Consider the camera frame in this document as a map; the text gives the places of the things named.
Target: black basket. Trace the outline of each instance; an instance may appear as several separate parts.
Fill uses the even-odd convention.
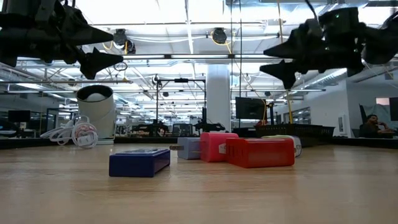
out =
[[[290,135],[301,139],[303,146],[323,144],[332,139],[335,127],[325,127],[311,124],[277,124],[256,126],[257,137]]]

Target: white cylinder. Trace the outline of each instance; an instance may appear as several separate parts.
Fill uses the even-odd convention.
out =
[[[92,94],[101,94],[99,100],[90,99]],[[92,85],[81,88],[76,93],[79,113],[87,116],[97,129],[98,139],[114,137],[116,110],[113,90],[104,85]]]
[[[231,92],[227,65],[209,65],[206,76],[207,122],[231,132]]]

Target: white plug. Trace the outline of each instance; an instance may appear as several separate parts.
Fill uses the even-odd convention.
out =
[[[79,146],[87,146],[93,143],[93,136],[92,135],[86,135],[86,136],[81,136],[77,138],[77,142]]]

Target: white cylindrical device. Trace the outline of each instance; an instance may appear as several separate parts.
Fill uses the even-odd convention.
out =
[[[114,137],[116,110],[113,90],[104,85],[91,85],[76,93],[79,114],[87,116],[97,129],[98,139]]]

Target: coiled cable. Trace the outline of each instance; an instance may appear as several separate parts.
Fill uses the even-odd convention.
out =
[[[97,129],[90,124],[90,119],[87,116],[75,116],[68,121],[65,127],[47,131],[40,137],[49,138],[50,141],[57,142],[60,146],[65,145],[72,139],[76,146],[85,149],[95,147],[98,142]]]

